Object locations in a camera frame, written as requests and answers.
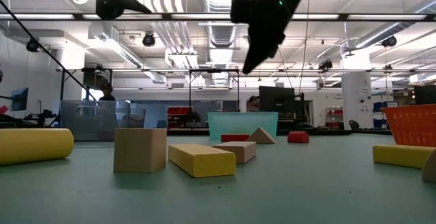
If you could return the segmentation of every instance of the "green table surface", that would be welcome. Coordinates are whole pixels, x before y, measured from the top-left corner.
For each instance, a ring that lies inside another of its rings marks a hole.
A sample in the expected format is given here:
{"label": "green table surface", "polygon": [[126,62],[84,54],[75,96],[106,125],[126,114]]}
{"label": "green table surface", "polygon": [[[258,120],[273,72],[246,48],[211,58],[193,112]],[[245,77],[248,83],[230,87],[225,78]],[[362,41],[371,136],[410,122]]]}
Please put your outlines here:
{"label": "green table surface", "polygon": [[77,143],[68,159],[0,167],[0,223],[436,223],[436,184],[421,170],[373,163],[372,145],[392,136],[278,141],[258,144],[235,176],[213,178],[171,162],[114,174],[113,143]]}

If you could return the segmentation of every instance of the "wooden triangle block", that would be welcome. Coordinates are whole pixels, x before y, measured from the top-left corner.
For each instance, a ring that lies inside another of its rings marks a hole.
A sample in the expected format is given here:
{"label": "wooden triangle block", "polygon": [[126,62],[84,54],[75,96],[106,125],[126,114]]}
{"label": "wooden triangle block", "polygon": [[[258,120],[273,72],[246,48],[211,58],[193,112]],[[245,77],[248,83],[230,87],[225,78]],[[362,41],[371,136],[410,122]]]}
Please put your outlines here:
{"label": "wooden triangle block", "polygon": [[276,144],[277,141],[263,128],[256,129],[254,133],[247,139],[248,142]]}
{"label": "wooden triangle block", "polygon": [[422,171],[422,180],[424,182],[436,183],[436,150],[434,150],[427,159]]}

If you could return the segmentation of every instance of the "orange plastic crate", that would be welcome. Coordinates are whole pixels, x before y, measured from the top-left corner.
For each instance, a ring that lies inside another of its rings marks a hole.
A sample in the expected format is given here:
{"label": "orange plastic crate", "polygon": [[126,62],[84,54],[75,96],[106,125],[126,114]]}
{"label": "orange plastic crate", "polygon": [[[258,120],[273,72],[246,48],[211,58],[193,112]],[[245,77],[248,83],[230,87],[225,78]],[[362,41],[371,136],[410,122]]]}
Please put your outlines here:
{"label": "orange plastic crate", "polygon": [[395,142],[400,145],[436,146],[436,105],[382,108]]}

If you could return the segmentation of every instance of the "toy block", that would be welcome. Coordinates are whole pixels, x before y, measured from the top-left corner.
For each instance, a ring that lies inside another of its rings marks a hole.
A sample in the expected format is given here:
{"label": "toy block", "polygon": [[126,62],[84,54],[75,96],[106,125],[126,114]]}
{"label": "toy block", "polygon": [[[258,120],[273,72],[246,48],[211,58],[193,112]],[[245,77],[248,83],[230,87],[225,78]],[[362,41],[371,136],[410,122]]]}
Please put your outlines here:
{"label": "toy block", "polygon": [[166,129],[116,129],[114,172],[155,172],[166,166]]}
{"label": "toy block", "polygon": [[428,157],[422,171],[422,180],[424,182],[436,183],[436,150]]}
{"label": "toy block", "polygon": [[291,131],[287,135],[288,143],[309,143],[309,134],[306,131]]}
{"label": "toy block", "polygon": [[245,142],[250,135],[247,134],[222,134],[221,141],[222,142]]}
{"label": "toy block", "polygon": [[226,150],[199,144],[173,144],[168,158],[195,178],[234,175],[236,155]]}
{"label": "toy block", "polygon": [[247,139],[248,142],[276,144],[277,141],[263,128],[256,129],[254,133]]}
{"label": "toy block", "polygon": [[236,163],[246,163],[256,156],[255,142],[225,142],[212,147],[234,153]]}
{"label": "toy block", "polygon": [[378,145],[373,146],[373,160],[374,163],[422,169],[434,150],[430,146]]}

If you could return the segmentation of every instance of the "red block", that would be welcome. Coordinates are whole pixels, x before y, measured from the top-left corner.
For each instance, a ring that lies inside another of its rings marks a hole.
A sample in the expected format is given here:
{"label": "red block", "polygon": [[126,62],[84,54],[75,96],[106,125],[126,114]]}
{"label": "red block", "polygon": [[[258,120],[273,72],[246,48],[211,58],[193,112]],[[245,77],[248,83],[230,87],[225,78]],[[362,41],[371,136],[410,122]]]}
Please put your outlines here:
{"label": "red block", "polygon": [[245,142],[250,135],[246,134],[223,134],[221,135],[222,142]]}
{"label": "red block", "polygon": [[309,143],[309,134],[305,131],[293,131],[287,135],[288,143]]}

